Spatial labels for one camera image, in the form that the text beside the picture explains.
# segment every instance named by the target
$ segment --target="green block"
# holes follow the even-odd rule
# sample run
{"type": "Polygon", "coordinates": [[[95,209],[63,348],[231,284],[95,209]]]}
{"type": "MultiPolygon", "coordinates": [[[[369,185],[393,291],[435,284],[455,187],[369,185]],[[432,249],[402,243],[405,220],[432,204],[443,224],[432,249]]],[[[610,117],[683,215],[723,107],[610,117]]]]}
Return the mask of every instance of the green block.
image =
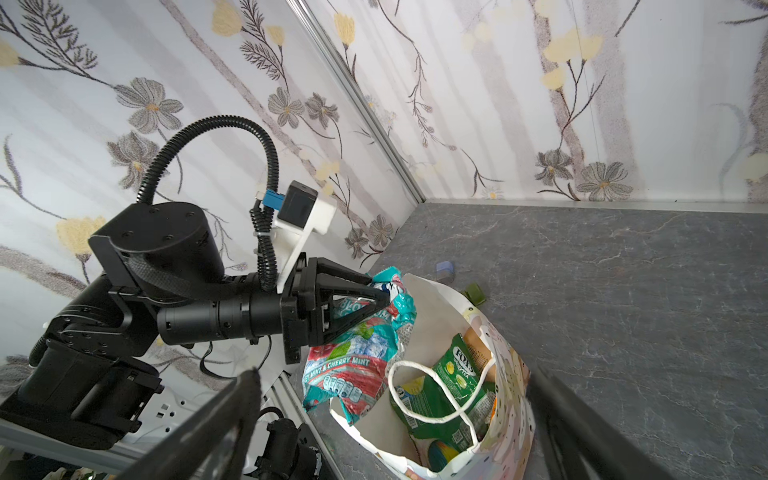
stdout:
{"type": "Polygon", "coordinates": [[[470,283],[467,285],[467,290],[464,290],[462,295],[472,302],[472,305],[474,306],[481,306],[485,303],[485,294],[477,283],[470,283]]]}

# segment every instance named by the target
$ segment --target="black strap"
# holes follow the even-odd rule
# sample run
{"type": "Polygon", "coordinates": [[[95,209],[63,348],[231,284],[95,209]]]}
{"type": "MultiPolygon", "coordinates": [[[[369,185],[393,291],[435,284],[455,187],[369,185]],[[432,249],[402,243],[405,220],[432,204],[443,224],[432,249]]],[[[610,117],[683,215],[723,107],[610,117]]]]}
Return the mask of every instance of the black strap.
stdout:
{"type": "Polygon", "coordinates": [[[240,283],[193,283],[174,273],[160,270],[147,262],[144,255],[131,255],[128,268],[143,281],[178,296],[193,300],[218,302],[232,298],[240,292],[240,283]]]}

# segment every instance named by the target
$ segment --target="teal and red package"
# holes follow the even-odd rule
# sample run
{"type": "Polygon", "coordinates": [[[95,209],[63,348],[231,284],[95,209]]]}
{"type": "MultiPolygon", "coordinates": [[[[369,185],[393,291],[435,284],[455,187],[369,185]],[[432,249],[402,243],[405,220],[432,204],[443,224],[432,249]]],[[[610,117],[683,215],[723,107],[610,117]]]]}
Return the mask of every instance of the teal and red package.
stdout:
{"type": "MultiPolygon", "coordinates": [[[[389,305],[358,323],[333,342],[310,349],[304,367],[304,409],[339,397],[346,421],[353,425],[387,388],[387,366],[406,352],[416,319],[413,298],[395,267],[372,278],[371,286],[389,292],[389,305]]],[[[367,299],[344,298],[334,318],[359,310],[367,299]]]]}

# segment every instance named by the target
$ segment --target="robotic arm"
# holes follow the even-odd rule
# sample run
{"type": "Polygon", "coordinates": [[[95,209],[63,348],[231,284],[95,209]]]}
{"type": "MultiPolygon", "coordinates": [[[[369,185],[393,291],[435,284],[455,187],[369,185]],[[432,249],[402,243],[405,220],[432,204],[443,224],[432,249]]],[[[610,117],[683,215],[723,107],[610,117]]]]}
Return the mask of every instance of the robotic arm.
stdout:
{"type": "Polygon", "coordinates": [[[10,422],[86,449],[109,449],[141,426],[138,416],[162,391],[142,356],[160,334],[169,345],[282,333],[286,363],[300,348],[330,342],[389,302],[370,278],[303,245],[325,233],[335,207],[292,182],[277,193],[278,166],[269,135],[245,118],[204,118],[174,135],[155,157],[129,205],[89,239],[104,273],[48,325],[29,359],[37,367],[0,406],[10,422]],[[203,209],[184,202],[152,204],[170,161],[197,135],[238,127],[259,138],[267,189],[250,211],[259,240],[258,271],[226,276],[203,209]],[[273,212],[278,210],[273,229],[273,212]],[[334,296],[371,300],[334,318],[334,296]]]}

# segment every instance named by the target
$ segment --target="gray marble table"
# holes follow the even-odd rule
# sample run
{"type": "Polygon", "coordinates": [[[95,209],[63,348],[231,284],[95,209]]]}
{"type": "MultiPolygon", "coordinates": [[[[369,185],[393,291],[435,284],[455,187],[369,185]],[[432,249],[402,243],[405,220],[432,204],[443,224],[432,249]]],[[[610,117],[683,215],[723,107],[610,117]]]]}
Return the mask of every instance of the gray marble table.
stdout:
{"type": "MultiPolygon", "coordinates": [[[[676,478],[768,477],[768,216],[425,204],[372,270],[441,260],[528,364],[676,478]]],[[[391,478],[312,416],[347,478],[391,478]]],[[[532,455],[525,478],[547,478],[532,455]]]]}

